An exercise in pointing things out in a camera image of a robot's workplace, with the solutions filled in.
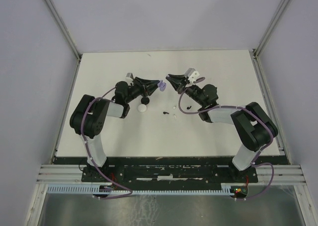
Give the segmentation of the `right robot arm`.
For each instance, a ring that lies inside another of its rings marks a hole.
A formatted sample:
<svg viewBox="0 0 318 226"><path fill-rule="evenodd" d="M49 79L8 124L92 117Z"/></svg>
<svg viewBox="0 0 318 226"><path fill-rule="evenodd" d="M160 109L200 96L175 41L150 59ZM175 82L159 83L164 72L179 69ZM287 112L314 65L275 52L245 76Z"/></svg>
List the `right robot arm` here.
<svg viewBox="0 0 318 226"><path fill-rule="evenodd" d="M278 135L278 129L257 102L245 106L220 105L217 103L217 87L207 84L200 88L197 83L203 77L168 74L166 80L180 94L178 108L183 114L199 115L207 123L224 123L235 126L241 140L237 154L229 163L228 176L239 182L246 176L246 170L255 166L261 152L269 147ZM181 100L187 95L201 106L196 112L185 111Z"/></svg>

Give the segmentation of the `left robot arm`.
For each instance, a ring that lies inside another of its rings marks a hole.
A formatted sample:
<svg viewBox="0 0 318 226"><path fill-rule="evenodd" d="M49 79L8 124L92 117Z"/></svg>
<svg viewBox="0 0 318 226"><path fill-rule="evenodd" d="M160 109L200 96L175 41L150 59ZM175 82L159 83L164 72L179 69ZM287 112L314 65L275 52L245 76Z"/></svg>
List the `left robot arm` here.
<svg viewBox="0 0 318 226"><path fill-rule="evenodd" d="M94 97L83 95L70 118L70 127L78 134L85 146L87 163L95 166L93 176L98 181L105 181L109 178L110 169L104 166L107 156L104 152L101 132L106 117L124 119L129 111L129 103L138 97L148 98L157 89L164 91L166 83L163 80L148 80L133 77L128 74L130 83L120 81L112 88L114 96L106 99L105 96Z"/></svg>

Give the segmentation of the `purple earbud charging case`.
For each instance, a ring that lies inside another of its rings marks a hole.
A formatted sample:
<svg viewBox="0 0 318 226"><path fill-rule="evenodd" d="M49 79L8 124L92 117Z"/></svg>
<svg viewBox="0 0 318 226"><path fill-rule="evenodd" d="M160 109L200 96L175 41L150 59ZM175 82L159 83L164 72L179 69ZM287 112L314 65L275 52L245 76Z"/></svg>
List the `purple earbud charging case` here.
<svg viewBox="0 0 318 226"><path fill-rule="evenodd" d="M160 80L158 83L158 88L160 91L164 91L166 88L166 83L163 80Z"/></svg>

